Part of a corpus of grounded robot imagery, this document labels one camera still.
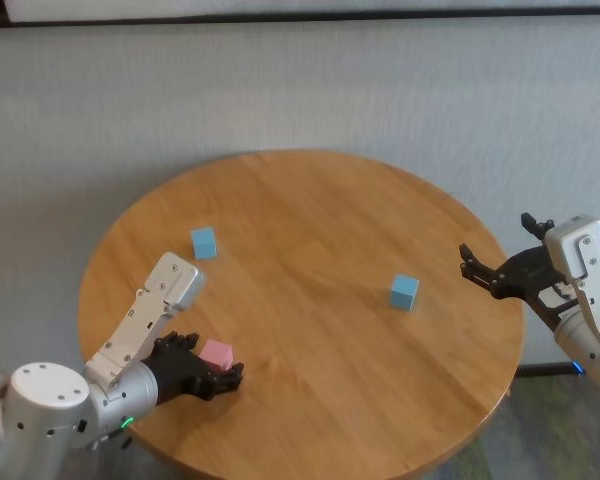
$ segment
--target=wooden tabletop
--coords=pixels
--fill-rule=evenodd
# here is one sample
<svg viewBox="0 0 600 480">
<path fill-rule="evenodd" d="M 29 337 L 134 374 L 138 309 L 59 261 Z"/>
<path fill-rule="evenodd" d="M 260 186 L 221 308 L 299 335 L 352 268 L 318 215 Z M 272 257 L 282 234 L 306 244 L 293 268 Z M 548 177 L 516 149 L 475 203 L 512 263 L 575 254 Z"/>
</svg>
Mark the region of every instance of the wooden tabletop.
<svg viewBox="0 0 600 480">
<path fill-rule="evenodd" d="M 218 257 L 196 262 L 192 228 Z M 192 169 L 133 205 L 94 253 L 78 329 L 90 357 L 165 251 L 207 283 L 167 330 L 234 347 L 238 392 L 179 397 L 132 426 L 159 456 L 226 479 L 409 478 L 489 418 L 521 354 L 521 302 L 460 275 L 458 245 L 504 255 L 469 210 L 374 160 L 324 151 L 244 155 Z M 411 312 L 393 277 L 420 279 Z"/>
</svg>

